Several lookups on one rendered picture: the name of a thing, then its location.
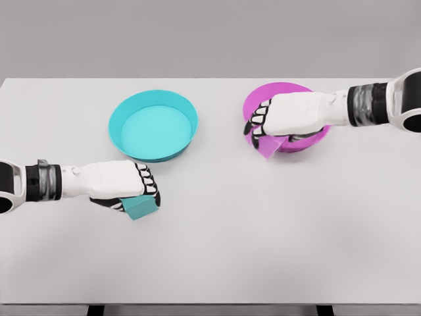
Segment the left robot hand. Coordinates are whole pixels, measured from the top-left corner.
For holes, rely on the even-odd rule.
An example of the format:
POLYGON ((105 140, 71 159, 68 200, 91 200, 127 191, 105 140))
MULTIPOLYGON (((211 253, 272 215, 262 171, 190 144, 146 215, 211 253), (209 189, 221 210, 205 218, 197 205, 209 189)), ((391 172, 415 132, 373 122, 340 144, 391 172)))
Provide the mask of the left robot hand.
POLYGON ((99 163, 89 200, 97 205, 123 212, 122 198, 153 196, 158 207, 161 194, 147 165, 133 161, 99 163))

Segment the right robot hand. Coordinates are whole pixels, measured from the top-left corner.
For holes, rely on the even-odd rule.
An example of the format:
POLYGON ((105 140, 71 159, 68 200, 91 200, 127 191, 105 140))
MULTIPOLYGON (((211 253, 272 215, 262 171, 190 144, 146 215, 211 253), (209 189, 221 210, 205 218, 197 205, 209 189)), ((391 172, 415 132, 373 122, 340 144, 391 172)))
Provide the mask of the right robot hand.
POLYGON ((332 99, 321 92, 280 93, 262 101, 245 123, 244 135, 259 148, 263 136, 302 140, 323 131, 332 99))

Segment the teal block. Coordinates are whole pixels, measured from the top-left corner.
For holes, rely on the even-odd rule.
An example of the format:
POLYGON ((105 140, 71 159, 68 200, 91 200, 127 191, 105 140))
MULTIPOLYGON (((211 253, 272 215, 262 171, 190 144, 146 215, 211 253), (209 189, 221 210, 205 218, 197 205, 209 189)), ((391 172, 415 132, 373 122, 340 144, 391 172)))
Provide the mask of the teal block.
POLYGON ((121 199, 122 206, 131 220, 137 220, 159 209, 153 196, 126 197, 121 199))

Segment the magenta block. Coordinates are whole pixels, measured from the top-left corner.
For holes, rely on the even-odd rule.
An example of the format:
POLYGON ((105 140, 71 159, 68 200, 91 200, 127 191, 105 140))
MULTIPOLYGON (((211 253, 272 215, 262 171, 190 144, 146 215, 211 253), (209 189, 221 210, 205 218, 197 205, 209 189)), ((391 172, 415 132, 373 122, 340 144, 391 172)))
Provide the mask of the magenta block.
POLYGON ((257 151, 265 159, 269 159, 281 150, 283 143, 287 139, 287 136, 262 136, 259 138, 259 148, 257 151))

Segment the magenta plate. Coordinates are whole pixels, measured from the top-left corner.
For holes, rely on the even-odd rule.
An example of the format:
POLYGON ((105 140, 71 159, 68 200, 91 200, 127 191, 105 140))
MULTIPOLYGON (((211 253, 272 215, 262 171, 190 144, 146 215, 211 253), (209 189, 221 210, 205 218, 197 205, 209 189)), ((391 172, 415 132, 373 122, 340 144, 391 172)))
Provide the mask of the magenta plate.
MULTIPOLYGON (((247 122, 250 119, 251 115, 255 112, 261 102, 270 99, 276 94, 293 92, 311 92, 311 90, 291 82, 272 82, 257 87, 246 97, 244 101, 243 117, 245 121, 247 122)), ((300 140, 298 138, 288 136, 288 139, 283 143, 279 152, 295 153, 306 150, 307 148, 320 142, 327 135, 329 130, 330 126, 325 126, 318 133, 300 140)))

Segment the teal plate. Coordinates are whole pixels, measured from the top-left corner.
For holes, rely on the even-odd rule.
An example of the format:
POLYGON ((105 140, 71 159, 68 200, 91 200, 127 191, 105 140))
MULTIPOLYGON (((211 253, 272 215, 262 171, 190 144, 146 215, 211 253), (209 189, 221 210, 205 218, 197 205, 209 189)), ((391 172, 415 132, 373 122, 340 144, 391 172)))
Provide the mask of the teal plate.
POLYGON ((123 154, 138 161, 162 162, 181 154, 198 125, 197 110, 187 98, 168 90, 147 90, 116 107, 108 132, 123 154))

